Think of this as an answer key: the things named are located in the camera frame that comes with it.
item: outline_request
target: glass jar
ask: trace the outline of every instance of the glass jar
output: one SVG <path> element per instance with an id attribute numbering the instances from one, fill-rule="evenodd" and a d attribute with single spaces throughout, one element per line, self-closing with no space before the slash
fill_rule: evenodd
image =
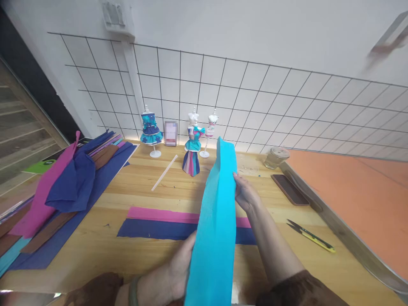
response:
<path id="1" fill-rule="evenodd" d="M 282 162 L 290 157 L 288 150 L 282 147 L 273 147 L 269 150 L 266 156 L 265 167 L 275 170 Z"/>

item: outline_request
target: wire grid panel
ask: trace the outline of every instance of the wire grid panel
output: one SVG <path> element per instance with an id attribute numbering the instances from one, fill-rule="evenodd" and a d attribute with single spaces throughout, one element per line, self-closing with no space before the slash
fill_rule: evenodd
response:
<path id="1" fill-rule="evenodd" d="M 78 90 L 89 95 L 92 120 L 139 139 L 142 126 L 120 43 L 56 35 L 70 54 L 66 68 L 80 78 Z M 134 55 L 143 103 L 161 130 L 164 121 L 177 120 L 179 144 L 188 139 L 187 114 L 194 107 L 205 128 L 216 108 L 209 147 L 221 136 L 236 151 L 285 146 L 408 161 L 407 87 L 140 44 Z"/>

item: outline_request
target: orange board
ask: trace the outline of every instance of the orange board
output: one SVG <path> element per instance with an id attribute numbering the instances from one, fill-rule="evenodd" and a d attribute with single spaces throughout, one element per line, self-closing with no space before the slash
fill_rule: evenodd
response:
<path id="1" fill-rule="evenodd" d="M 290 154 L 286 162 L 292 169 L 386 265 L 408 280 L 408 163 L 297 150 Z"/>

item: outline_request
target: mini mannequin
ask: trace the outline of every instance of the mini mannequin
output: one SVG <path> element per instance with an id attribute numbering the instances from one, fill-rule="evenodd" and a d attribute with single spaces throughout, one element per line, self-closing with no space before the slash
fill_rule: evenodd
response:
<path id="1" fill-rule="evenodd" d="M 208 128 L 205 133 L 205 136 L 207 136 L 207 142 L 205 143 L 204 151 L 200 152 L 200 156 L 202 158 L 208 158 L 210 156 L 210 153 L 207 152 L 207 145 L 208 145 L 208 139 L 214 136 L 214 129 L 215 129 L 215 125 L 217 124 L 217 120 L 218 120 L 218 116 L 215 114 L 215 111 L 216 109 L 214 108 L 213 114 L 208 116 Z"/>
<path id="2" fill-rule="evenodd" d="M 196 107 L 193 107 L 193 112 L 192 113 L 188 113 L 188 127 L 187 130 L 190 130 L 190 128 L 194 128 L 197 127 L 199 130 L 201 130 L 200 127 L 198 127 L 197 121 L 198 121 L 198 116 L 200 116 L 199 114 L 196 113 Z"/>
<path id="3" fill-rule="evenodd" d="M 146 111 L 141 113 L 143 120 L 143 134 L 140 137 L 140 141 L 149 146 L 153 146 L 153 151 L 150 156 L 153 158 L 158 158 L 162 153 L 156 150 L 156 145 L 161 143 L 163 139 L 163 132 L 159 130 L 156 124 L 156 119 L 154 113 L 149 111 L 147 105 L 145 105 Z"/>
<path id="4" fill-rule="evenodd" d="M 200 173 L 200 165 L 198 163 L 197 152 L 201 149 L 199 138 L 204 135 L 205 129 L 197 125 L 198 114 L 194 107 L 193 112 L 188 114 L 189 126 L 187 127 L 189 139 L 185 144 L 184 149 L 187 151 L 184 156 L 183 170 L 185 173 L 195 176 Z"/>

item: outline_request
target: bracelet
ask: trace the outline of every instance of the bracelet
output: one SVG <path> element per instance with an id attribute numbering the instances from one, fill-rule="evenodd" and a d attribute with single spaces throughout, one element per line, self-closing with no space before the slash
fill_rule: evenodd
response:
<path id="1" fill-rule="evenodd" d="M 129 286 L 129 306 L 138 306 L 137 302 L 137 283 L 140 279 L 140 276 L 135 276 L 134 279 L 130 282 Z"/>

